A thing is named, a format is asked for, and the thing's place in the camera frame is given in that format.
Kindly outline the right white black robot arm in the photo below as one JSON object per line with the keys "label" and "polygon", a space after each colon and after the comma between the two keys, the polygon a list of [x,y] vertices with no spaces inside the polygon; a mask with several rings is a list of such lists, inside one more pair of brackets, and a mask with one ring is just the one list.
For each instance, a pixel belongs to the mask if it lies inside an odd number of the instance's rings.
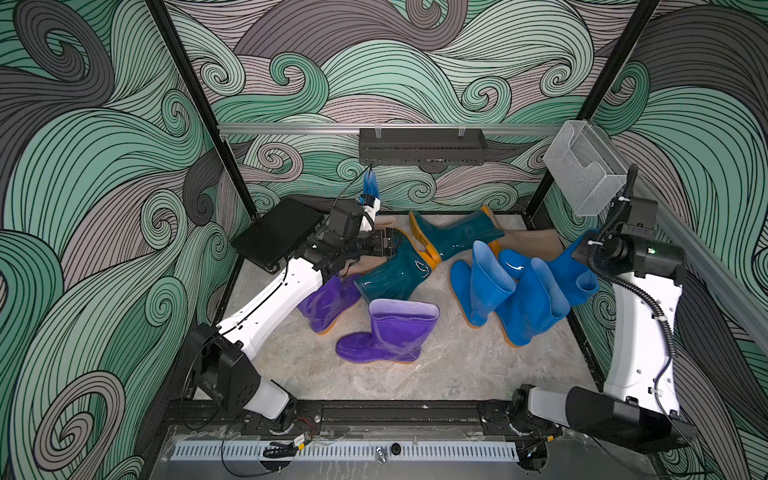
{"label": "right white black robot arm", "polygon": [[522,344],[585,303],[606,281],[615,290],[617,344],[599,392],[556,392],[524,384],[509,413],[514,429],[540,436],[569,428],[641,454],[693,443],[697,429],[680,416],[673,362],[674,317],[682,295],[685,253],[654,238],[658,205],[619,195],[605,225],[574,241],[552,261],[504,250],[502,266],[518,282],[503,326]]}

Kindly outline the blue boot front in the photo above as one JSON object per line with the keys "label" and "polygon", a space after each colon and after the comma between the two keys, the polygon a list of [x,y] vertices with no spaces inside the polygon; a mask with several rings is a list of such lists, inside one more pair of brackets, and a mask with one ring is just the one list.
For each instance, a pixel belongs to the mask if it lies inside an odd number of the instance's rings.
{"label": "blue boot front", "polygon": [[549,264],[511,250],[498,260],[516,281],[515,292],[497,307],[505,339],[515,347],[525,346],[565,318],[571,305],[558,285]]}

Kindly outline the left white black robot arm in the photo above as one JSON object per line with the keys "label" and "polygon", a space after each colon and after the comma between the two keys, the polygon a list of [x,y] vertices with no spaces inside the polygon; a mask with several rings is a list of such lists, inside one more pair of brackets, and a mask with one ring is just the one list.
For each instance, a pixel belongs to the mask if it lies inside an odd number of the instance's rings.
{"label": "left white black robot arm", "polygon": [[295,398],[252,364],[274,330],[307,297],[317,292],[352,260],[389,259],[405,242],[395,228],[344,238],[330,232],[301,244],[265,289],[237,313],[215,326],[200,325],[189,335],[197,350],[189,371],[193,384],[228,414],[252,412],[285,423]]}

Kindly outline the blue boot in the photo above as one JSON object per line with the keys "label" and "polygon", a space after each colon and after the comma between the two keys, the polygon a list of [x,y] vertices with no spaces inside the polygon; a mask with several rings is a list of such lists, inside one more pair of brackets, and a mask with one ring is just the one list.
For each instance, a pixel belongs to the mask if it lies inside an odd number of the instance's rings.
{"label": "blue boot", "polygon": [[[554,260],[545,261],[540,258],[540,261],[552,273],[554,280],[571,306],[584,304],[599,291],[597,275],[588,266],[571,258],[573,251],[571,245],[577,240],[574,240]],[[535,257],[526,257],[513,250],[503,250],[497,255],[497,258],[502,267],[515,280],[522,279],[523,273],[532,267],[535,259]]]}
{"label": "blue boot", "polygon": [[505,339],[515,347],[525,346],[565,318],[571,305],[558,285],[549,264],[511,250],[498,260],[516,281],[515,292],[497,307]]}
{"label": "blue boot", "polygon": [[364,172],[362,196],[364,198],[375,198],[375,199],[378,199],[380,197],[377,177],[375,172],[372,169],[368,169]]}
{"label": "blue boot", "polygon": [[468,263],[457,260],[449,274],[451,289],[471,328],[480,328],[517,289],[516,280],[498,262],[490,246],[476,240]]}

